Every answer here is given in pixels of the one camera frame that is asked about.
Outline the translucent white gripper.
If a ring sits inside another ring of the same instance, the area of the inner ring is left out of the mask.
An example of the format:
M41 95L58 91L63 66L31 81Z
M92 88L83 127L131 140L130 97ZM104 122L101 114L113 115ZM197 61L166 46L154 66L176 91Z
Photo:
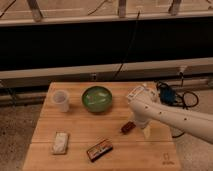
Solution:
M149 139L151 135L150 120L147 117L134 116L134 122L142 130L144 138Z

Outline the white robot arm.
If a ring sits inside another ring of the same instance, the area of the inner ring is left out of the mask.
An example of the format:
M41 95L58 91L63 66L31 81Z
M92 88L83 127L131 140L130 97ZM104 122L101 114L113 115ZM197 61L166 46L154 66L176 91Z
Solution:
M213 144L212 114L158 103L157 92L144 86L135 87L127 95L127 99L134 113L133 121L140 128L144 129L153 119Z

